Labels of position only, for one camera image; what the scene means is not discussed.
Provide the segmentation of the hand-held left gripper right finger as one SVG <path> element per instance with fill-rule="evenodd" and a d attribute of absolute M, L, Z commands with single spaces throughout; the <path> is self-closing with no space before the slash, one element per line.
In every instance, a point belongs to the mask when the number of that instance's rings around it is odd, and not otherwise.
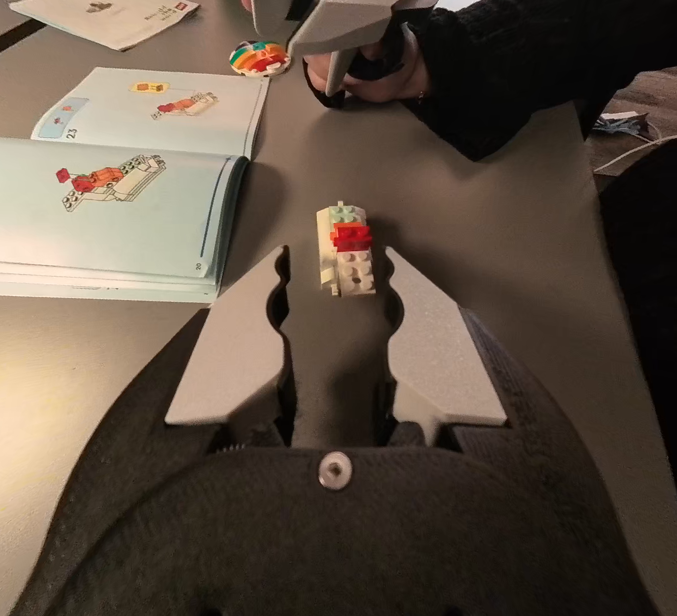
<path fill-rule="evenodd" d="M 506 412 L 461 308 L 394 248 L 385 255 L 402 308 L 387 344 L 393 417 L 417 424 L 425 444 L 435 444 L 447 425 L 504 427 Z"/>

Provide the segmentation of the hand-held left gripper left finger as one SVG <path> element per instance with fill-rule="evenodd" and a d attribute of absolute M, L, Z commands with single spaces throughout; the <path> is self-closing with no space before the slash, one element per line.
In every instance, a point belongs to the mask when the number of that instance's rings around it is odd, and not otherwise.
<path fill-rule="evenodd" d="M 289 313 L 288 246 L 278 246 L 214 301 L 165 415 L 172 426 L 223 425 L 234 442 L 294 430 L 294 373 L 281 324 Z"/>

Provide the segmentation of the white red lego build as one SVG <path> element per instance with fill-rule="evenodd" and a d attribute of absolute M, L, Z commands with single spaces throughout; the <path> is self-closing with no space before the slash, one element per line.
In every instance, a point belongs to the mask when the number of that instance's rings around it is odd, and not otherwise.
<path fill-rule="evenodd" d="M 376 293 L 366 211 L 339 200 L 316 213 L 319 285 L 337 298 Z"/>

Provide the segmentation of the instruction booklet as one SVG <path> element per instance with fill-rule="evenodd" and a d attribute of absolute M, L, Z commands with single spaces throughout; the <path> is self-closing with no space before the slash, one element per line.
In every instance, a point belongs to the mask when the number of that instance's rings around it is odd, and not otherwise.
<path fill-rule="evenodd" d="M 97 67 L 1 138 L 1 295 L 212 303 L 268 88 Z"/>

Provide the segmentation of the person's right forearm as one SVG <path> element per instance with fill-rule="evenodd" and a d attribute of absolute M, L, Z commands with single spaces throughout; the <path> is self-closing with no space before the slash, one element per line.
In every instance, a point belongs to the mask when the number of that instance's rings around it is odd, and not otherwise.
<path fill-rule="evenodd" d="M 540 110 L 608 101 L 642 72 L 676 66 L 676 0 L 480 0 L 414 32 L 430 79 L 403 101 L 478 162 Z"/>

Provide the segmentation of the round rainbow lego build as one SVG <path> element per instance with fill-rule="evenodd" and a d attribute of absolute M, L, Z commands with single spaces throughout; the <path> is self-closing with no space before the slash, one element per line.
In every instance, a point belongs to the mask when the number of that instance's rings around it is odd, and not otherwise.
<path fill-rule="evenodd" d="M 269 78 L 284 73 L 291 64 L 286 49 L 267 41 L 243 41 L 231 52 L 231 68 L 248 78 Z"/>

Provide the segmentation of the white leaflet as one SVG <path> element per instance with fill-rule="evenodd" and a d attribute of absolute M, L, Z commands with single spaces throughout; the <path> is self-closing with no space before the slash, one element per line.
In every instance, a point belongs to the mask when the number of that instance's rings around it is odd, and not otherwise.
<path fill-rule="evenodd" d="M 189 0 L 21 0 L 9 8 L 116 51 L 129 50 L 198 11 Z"/>

